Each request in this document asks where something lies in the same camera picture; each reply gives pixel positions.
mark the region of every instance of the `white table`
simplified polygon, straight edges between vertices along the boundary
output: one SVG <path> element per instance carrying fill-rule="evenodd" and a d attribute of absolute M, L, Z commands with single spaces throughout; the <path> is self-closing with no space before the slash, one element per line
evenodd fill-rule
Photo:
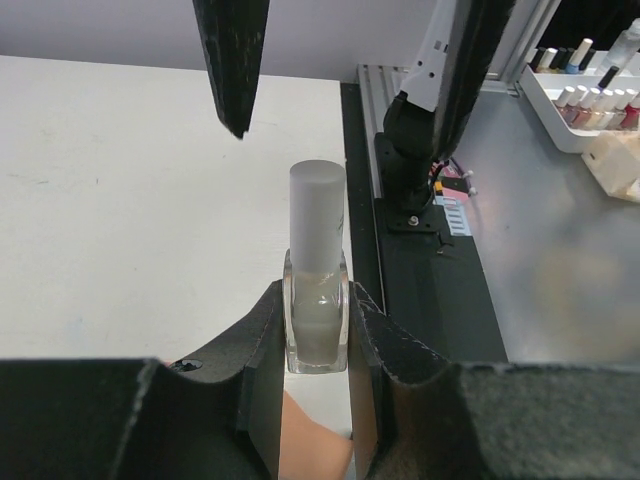
<path fill-rule="evenodd" d="M 1 357 L 197 349 L 281 277 L 291 165 L 344 162 L 333 81 L 262 77 L 242 142 L 200 71 L 0 57 L 0 95 Z M 346 374 L 285 384 L 350 429 Z"/>

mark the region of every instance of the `gray wall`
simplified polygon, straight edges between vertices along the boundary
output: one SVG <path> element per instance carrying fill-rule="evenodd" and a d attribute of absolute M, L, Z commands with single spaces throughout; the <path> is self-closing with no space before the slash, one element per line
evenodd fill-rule
<path fill-rule="evenodd" d="M 271 0 L 263 73 L 353 80 L 408 65 L 433 0 Z M 191 0 L 0 0 L 0 54 L 204 68 Z"/>

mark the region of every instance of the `white container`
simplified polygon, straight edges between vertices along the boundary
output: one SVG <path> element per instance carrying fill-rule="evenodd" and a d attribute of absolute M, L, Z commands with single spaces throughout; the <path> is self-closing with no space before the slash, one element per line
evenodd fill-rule
<path fill-rule="evenodd" d="M 565 75 L 558 73 L 534 73 L 526 66 L 520 77 L 520 86 L 540 117 L 558 150 L 566 153 L 582 153 L 591 141 L 600 135 L 600 130 L 576 130 L 570 128 L 560 116 L 553 101 L 566 86 L 595 87 L 602 76 Z M 619 75 L 611 82 L 610 89 L 640 89 L 640 78 Z"/>

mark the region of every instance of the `gray metal surface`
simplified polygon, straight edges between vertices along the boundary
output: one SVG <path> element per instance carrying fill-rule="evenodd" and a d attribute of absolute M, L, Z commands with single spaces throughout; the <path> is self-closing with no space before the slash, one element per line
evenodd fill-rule
<path fill-rule="evenodd" d="M 640 207 L 558 151 L 526 97 L 482 93 L 455 153 L 511 361 L 640 360 Z"/>

